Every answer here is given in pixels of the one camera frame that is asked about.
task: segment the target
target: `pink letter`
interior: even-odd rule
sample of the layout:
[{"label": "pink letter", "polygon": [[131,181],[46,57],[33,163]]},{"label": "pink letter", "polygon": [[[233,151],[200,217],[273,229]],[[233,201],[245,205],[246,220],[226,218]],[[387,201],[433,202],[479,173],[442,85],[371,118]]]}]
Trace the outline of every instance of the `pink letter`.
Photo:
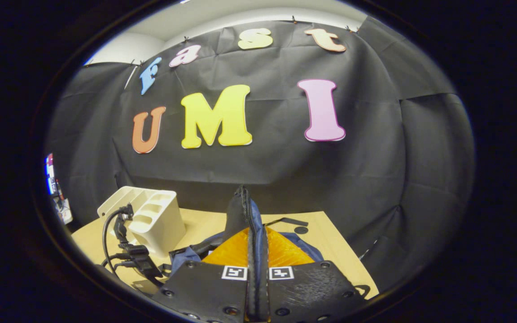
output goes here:
[{"label": "pink letter", "polygon": [[338,141],[346,136],[346,131],[336,121],[336,110],[332,90],[336,84],[329,80],[308,79],[298,82],[298,87],[306,93],[310,127],[304,132],[309,141]]},{"label": "pink letter", "polygon": [[170,63],[170,67],[179,66],[181,64],[188,64],[194,61],[199,55],[199,49],[201,49],[201,45],[193,45],[189,46],[182,51],[177,53],[177,57],[175,57]]}]

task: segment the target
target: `table surface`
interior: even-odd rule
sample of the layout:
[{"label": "table surface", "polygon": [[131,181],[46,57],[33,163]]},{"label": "table surface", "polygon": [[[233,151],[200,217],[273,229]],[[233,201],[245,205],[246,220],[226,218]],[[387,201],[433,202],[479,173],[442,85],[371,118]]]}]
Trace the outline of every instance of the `table surface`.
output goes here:
[{"label": "table surface", "polygon": [[[180,209],[180,213],[187,232],[174,249],[197,244],[215,233],[224,231],[224,225],[226,224],[225,213],[189,209]],[[325,260],[334,262],[334,264],[338,266],[340,271],[353,285],[368,285],[371,290],[366,296],[367,299],[372,298],[379,293],[374,281],[370,274],[368,274],[362,262],[360,262],[358,256],[356,256],[352,251],[348,243],[344,240],[342,235],[338,232],[324,212],[262,214],[261,217],[263,219],[263,223],[268,223],[282,217],[308,222],[308,232],[299,235],[299,237],[306,243],[309,243],[320,250],[320,253],[322,253]],[[78,229],[71,235],[83,253],[96,264],[101,264],[105,259],[101,241],[103,223],[103,218],[95,219],[93,222]],[[279,232],[293,232],[297,226],[290,223],[279,222],[269,225],[269,227]],[[110,255],[121,252],[121,249],[119,249],[117,245],[118,241],[115,236],[110,233],[107,234],[107,248]],[[151,255],[151,258],[157,266],[163,263],[171,263],[168,256],[158,258]],[[157,291],[157,288],[151,282],[138,274],[133,268],[120,266],[117,268],[117,275],[126,284],[138,288],[143,292],[154,294]]]}]

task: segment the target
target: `black bracket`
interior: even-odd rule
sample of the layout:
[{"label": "black bracket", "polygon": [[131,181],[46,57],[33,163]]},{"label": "black bracket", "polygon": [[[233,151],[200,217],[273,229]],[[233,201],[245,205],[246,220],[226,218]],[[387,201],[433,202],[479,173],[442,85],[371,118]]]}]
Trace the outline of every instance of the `black bracket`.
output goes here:
[{"label": "black bracket", "polygon": [[246,280],[226,279],[228,266],[185,262],[153,300],[193,319],[243,323]]},{"label": "black bracket", "polygon": [[272,279],[276,275],[271,272],[268,282],[272,323],[336,321],[366,302],[330,261],[281,267],[279,277]]}]

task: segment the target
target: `letter m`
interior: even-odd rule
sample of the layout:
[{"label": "letter m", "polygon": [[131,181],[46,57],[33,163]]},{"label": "letter m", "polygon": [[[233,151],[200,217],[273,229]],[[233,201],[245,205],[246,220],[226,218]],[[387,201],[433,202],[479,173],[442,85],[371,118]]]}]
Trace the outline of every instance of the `letter m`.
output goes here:
[{"label": "letter m", "polygon": [[185,107],[185,139],[181,145],[185,149],[201,146],[197,127],[207,145],[213,145],[219,126],[222,133],[219,143],[223,146],[240,146],[252,143],[253,137],[246,131],[245,98],[250,87],[239,84],[225,88],[211,109],[201,93],[185,96],[181,104]]}]

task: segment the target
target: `orange fabric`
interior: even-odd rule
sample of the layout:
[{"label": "orange fabric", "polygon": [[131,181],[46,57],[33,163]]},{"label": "orange fabric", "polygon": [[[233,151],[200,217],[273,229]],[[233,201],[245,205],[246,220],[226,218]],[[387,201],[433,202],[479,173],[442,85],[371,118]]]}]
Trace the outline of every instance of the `orange fabric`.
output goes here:
[{"label": "orange fabric", "polygon": [[[314,262],[304,251],[289,239],[267,229],[268,266],[296,266]],[[248,227],[223,242],[203,262],[222,266],[248,266]]]}]

